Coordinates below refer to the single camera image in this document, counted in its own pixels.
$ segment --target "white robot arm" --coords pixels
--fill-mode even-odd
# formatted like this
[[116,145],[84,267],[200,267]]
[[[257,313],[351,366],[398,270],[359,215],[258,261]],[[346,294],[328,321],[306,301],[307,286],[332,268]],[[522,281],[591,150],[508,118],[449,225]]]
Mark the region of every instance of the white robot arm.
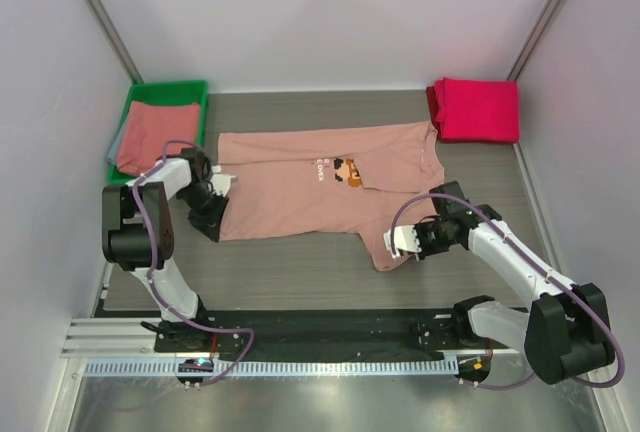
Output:
[[[457,182],[431,192],[464,200]],[[391,255],[399,258],[412,254],[422,260],[460,244],[498,272],[528,310],[520,312],[505,307],[487,296],[463,301],[454,306],[463,316],[460,335],[489,338],[523,353],[534,372],[549,384],[613,362],[613,348],[600,328],[555,284],[575,292],[608,327],[606,300],[600,289],[593,284],[577,285],[546,264],[514,236],[491,207],[479,207],[491,219],[492,224],[488,224],[456,202],[442,198],[433,202],[439,215],[432,222],[395,228],[395,250],[391,246],[391,231],[384,235]],[[496,233],[496,227],[502,236]],[[546,276],[537,273],[516,253],[514,245]]]
[[[158,244],[155,286],[167,303],[189,319],[204,315],[204,308],[172,257],[174,239],[167,204],[176,196],[187,202],[191,209],[191,224],[211,240],[218,241],[220,221],[234,178],[223,174],[220,166],[211,166],[202,152],[183,149],[179,157],[167,159],[160,170],[146,176],[139,184],[138,190],[154,224]],[[130,271],[151,292],[146,276],[151,264],[151,246],[148,232],[136,217],[139,211],[133,203],[134,182],[107,186],[103,191],[102,247],[107,260]],[[156,303],[163,320],[179,320],[162,303],[157,300]]]

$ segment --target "metal frame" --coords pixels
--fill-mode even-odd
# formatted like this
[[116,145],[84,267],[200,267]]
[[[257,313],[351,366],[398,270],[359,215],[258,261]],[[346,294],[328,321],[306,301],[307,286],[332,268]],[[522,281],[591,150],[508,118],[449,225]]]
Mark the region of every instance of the metal frame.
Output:
[[94,19],[102,29],[102,32],[104,33],[105,38],[113,48],[113,51],[115,52],[116,57],[122,64],[122,67],[124,67],[124,70],[127,72],[127,74],[129,74],[131,81],[134,84],[144,83],[144,81],[142,80],[142,76],[140,75],[140,72],[136,67],[136,64],[133,62],[133,59],[131,58],[131,55],[129,54],[127,47],[124,45],[124,42],[122,41],[122,38],[118,33],[118,30],[116,29],[115,25],[113,25],[113,22],[109,17],[107,10],[102,4],[102,1],[101,0],[85,0],[85,1],[87,2],[87,5],[91,10],[91,13],[93,14]]
[[[547,0],[538,20],[536,21],[533,29],[529,33],[527,40],[525,41],[520,53],[518,54],[518,58],[516,59],[509,75],[507,76],[507,80],[518,81],[522,76],[524,69],[527,64],[531,60],[533,53],[537,49],[544,33],[549,29],[553,19],[558,14],[560,8],[564,4],[566,0]],[[531,169],[526,160],[526,154],[522,149],[522,146],[517,143],[513,146],[516,159],[518,160],[518,165],[520,167],[520,171],[522,173],[522,178],[524,181],[525,192],[527,194],[527,198],[529,200],[529,204],[531,205],[531,210],[533,212],[534,219],[536,221],[536,225],[538,226],[538,231],[540,233],[540,239],[542,241],[542,245],[544,251],[547,255],[547,260],[550,265],[555,269],[561,269],[560,258],[558,253],[555,250],[553,235],[547,225],[547,220],[545,217],[544,207],[541,205],[540,198],[536,192],[535,181],[533,179]]]
[[[142,77],[101,0],[86,1],[94,15],[94,18],[113,47],[116,56],[131,77],[131,80],[134,83],[142,83]],[[535,49],[539,45],[543,34],[551,25],[553,18],[556,16],[563,3],[564,0],[547,1],[507,77],[508,80],[517,81],[520,78]],[[535,192],[534,181],[531,176],[531,171],[527,166],[526,158],[518,144],[515,146],[515,153],[522,171],[527,197],[531,204],[537,226],[542,235],[542,242],[548,255],[548,260],[553,267],[558,268],[558,255],[554,250],[552,237],[545,220],[543,207],[541,206],[540,200]],[[151,323],[157,323],[159,321],[159,314],[142,311],[105,313],[104,299],[106,298],[109,286],[111,270],[111,264],[107,264],[103,270],[102,287],[96,297],[92,318],[74,319],[70,325],[67,340],[65,341],[61,355],[61,357],[66,361],[66,367],[47,428],[49,432],[64,432],[67,430],[79,392],[80,379],[82,378],[83,371],[87,364],[87,358],[113,357],[114,355],[118,357],[149,358],[160,355],[173,357],[177,357],[178,355],[185,357],[190,355],[199,356],[199,354],[157,354],[153,351],[155,334],[140,327],[139,322],[141,319],[144,319]],[[112,316],[112,318],[94,317],[94,315],[105,314]],[[483,354],[486,351],[465,349],[460,351],[449,350],[446,352],[448,354],[456,355],[476,355]],[[515,351],[505,349],[496,350],[495,353],[511,354],[515,353]],[[598,374],[601,374],[601,372],[590,375],[596,377]],[[620,410],[615,395],[611,394],[607,395],[606,391],[597,391],[596,393],[598,404],[601,409],[608,408],[609,413],[603,413],[603,415],[608,417],[612,416],[611,413],[615,412],[616,408],[618,411]],[[624,422],[624,419],[619,419],[615,422],[617,427],[616,430],[624,430],[626,425]]]

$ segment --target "folded pink towel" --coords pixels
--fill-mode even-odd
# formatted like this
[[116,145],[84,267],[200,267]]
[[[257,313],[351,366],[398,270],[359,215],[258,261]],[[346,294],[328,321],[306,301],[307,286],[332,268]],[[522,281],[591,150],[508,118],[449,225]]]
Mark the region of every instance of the folded pink towel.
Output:
[[518,84],[443,79],[435,83],[440,137],[447,141],[520,140]]
[[[131,102],[127,126],[118,151],[117,166],[123,174],[140,175],[162,155],[171,139],[195,141],[200,123],[200,105],[175,107]],[[182,144],[171,144],[169,154],[179,154]]]

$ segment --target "purple cable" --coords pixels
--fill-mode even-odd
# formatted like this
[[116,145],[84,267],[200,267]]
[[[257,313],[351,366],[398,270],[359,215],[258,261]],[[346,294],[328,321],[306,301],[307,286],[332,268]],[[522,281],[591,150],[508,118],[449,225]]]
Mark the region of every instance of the purple cable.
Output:
[[[491,221],[491,219],[489,219],[489,217],[487,217],[479,208],[470,204],[466,200],[462,200],[459,197],[456,197],[454,195],[432,193],[432,194],[418,195],[417,197],[414,197],[413,199],[407,201],[402,207],[400,207],[400,209],[398,209],[398,212],[396,212],[396,215],[393,218],[393,221],[391,222],[392,253],[394,254],[396,253],[395,230],[396,230],[396,226],[398,225],[398,220],[400,219],[400,216],[402,215],[402,213],[409,206],[411,206],[416,202],[419,202],[424,199],[434,199],[434,198],[452,200],[454,202],[464,205],[467,209],[475,213],[478,217],[480,217],[484,222],[487,223],[487,225],[491,228],[491,230],[493,230],[496,233],[498,237],[500,237],[506,244],[509,244],[509,247],[511,247],[522,258],[522,260],[524,260],[527,264],[529,264],[533,270],[535,270],[545,280],[548,280],[551,284],[553,284],[562,292],[567,294],[567,296],[571,298],[573,302],[575,302],[582,310],[584,310],[584,312],[589,316],[589,318],[591,318],[591,320],[593,320],[593,322],[595,322],[595,324],[600,328],[600,330],[602,330],[602,332],[606,336],[607,340],[611,343],[615,351],[616,357],[618,359],[618,370],[616,371],[615,375],[611,379],[607,380],[606,382],[591,382],[589,380],[585,380],[580,377],[575,377],[573,380],[575,380],[579,384],[593,387],[596,389],[605,389],[607,387],[613,387],[614,385],[618,384],[622,380],[622,377],[624,376],[624,372],[625,372],[625,367],[626,367],[624,355],[622,354],[622,347],[620,346],[620,343],[618,342],[618,340],[614,337],[613,333],[611,332],[611,329],[607,326],[607,324],[605,324],[604,321],[598,316],[598,314],[596,314],[593,311],[593,309],[591,309],[591,307],[589,307],[571,289],[566,287],[556,278],[552,276],[547,277],[547,272],[546,270],[544,270],[544,268],[542,268],[527,252],[525,252],[522,248],[520,248],[520,246],[511,239],[511,237],[507,236],[496,224],[494,224]],[[528,384],[533,379],[533,377],[534,377],[534,374],[531,374],[526,379],[511,385],[477,384],[477,387],[482,389],[489,389],[489,390],[512,390],[517,387]],[[470,381],[465,381],[465,383],[468,383],[470,385],[475,385],[473,382],[470,382]]]

